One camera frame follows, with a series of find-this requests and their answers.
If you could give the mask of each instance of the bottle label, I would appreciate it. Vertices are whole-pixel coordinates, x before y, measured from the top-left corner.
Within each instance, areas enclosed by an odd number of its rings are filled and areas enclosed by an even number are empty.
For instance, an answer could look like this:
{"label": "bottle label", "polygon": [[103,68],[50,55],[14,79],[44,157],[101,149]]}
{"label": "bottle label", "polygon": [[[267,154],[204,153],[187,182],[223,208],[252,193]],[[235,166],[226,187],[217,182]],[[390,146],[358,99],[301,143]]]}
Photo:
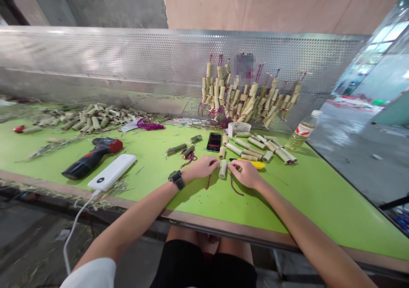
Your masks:
{"label": "bottle label", "polygon": [[306,127],[300,123],[295,129],[295,133],[302,137],[308,137],[313,130],[314,128]]}

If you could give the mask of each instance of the yellow utility knife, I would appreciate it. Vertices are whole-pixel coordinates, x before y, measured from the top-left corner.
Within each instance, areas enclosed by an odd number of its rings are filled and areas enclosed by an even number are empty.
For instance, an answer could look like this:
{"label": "yellow utility knife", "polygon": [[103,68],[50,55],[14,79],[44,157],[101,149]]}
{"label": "yellow utility knife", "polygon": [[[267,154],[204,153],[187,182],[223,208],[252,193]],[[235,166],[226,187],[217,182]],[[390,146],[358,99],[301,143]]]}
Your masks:
{"label": "yellow utility knife", "polygon": [[[236,159],[236,158],[230,158],[229,159],[230,161],[233,161],[233,160],[243,160],[243,161],[250,161],[250,160],[247,160],[247,159],[241,159],[241,158],[239,158],[239,159]],[[255,166],[256,167],[256,169],[258,169],[258,170],[262,170],[262,169],[264,169],[264,167],[265,167],[265,163],[264,162],[261,162],[261,161],[250,161],[251,163],[252,163],[252,165],[253,166]]]}

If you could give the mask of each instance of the white power bank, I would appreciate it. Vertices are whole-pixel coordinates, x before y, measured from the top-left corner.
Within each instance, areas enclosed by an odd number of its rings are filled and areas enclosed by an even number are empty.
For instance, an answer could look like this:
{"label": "white power bank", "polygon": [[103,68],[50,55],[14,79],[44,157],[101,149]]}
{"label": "white power bank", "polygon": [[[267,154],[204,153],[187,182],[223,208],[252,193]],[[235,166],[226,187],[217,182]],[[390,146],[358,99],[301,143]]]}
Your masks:
{"label": "white power bank", "polygon": [[135,155],[120,155],[92,181],[90,181],[88,187],[95,190],[107,191],[135,161]]}

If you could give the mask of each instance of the hand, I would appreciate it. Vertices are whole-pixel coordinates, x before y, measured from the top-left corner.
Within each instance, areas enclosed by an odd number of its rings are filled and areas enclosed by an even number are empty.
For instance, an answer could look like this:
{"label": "hand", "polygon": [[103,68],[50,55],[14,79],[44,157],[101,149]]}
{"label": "hand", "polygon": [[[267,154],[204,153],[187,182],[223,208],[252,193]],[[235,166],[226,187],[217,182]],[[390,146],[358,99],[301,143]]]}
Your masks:
{"label": "hand", "polygon": [[209,176],[220,165],[217,157],[205,155],[194,161],[188,168],[182,171],[182,178],[185,183],[192,179]]}
{"label": "hand", "polygon": [[241,182],[243,185],[249,188],[256,188],[258,185],[265,183],[264,179],[260,176],[256,167],[250,161],[233,160],[227,165],[231,173]]}

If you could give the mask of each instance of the plastic bottle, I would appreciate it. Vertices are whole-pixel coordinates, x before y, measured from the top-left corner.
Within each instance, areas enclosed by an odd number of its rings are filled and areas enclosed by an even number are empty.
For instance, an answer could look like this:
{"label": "plastic bottle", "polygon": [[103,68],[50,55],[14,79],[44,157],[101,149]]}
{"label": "plastic bottle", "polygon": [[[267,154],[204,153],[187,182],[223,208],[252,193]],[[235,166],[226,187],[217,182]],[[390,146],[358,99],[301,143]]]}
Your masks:
{"label": "plastic bottle", "polygon": [[285,144],[285,148],[294,152],[298,151],[301,145],[307,140],[318,123],[318,118],[322,111],[314,110],[311,115],[298,124],[290,140]]}

